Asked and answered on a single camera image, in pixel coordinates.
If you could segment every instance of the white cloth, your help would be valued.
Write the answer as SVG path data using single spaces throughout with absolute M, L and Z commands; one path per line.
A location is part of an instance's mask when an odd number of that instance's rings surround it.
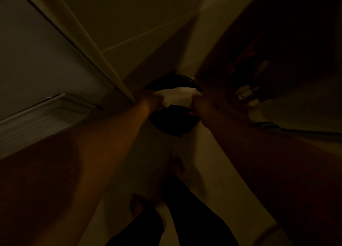
M 162 95 L 164 97 L 163 106 L 166 108 L 169 105 L 189 107 L 192 102 L 192 96 L 201 96 L 202 93 L 195 88 L 179 87 L 173 89 L 163 89 L 156 91 L 155 95 Z

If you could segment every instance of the person's right arm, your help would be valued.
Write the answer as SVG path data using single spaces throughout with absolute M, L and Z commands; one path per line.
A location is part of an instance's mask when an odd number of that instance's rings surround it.
M 194 107 L 294 244 L 342 243 L 342 158 L 226 117 L 205 97 L 194 97 Z

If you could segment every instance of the bare arm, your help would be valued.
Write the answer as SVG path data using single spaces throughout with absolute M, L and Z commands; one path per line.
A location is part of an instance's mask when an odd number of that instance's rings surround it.
M 77 245 L 114 171 L 162 97 L 0 161 L 0 244 Z
M 299 140 L 194 106 L 252 192 L 299 245 L 342 242 L 342 159 Z

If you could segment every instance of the leg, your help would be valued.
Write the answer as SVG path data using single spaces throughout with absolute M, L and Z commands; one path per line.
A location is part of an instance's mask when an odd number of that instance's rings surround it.
M 181 246 L 238 245 L 225 222 L 175 175 L 164 185 L 163 200 L 170 210 Z
M 160 215 L 152 204 L 146 204 L 141 213 L 118 235 L 110 239 L 106 246 L 158 246 L 163 232 L 164 226 Z

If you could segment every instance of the person's left hand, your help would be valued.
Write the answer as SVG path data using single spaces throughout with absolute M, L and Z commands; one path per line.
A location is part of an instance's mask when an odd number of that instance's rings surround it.
M 163 102 L 164 97 L 154 95 L 154 92 L 154 90 L 142 89 L 134 94 L 135 104 L 146 109 L 148 111 L 148 116 L 153 114 L 155 111 L 163 109 L 163 105 L 161 103 Z

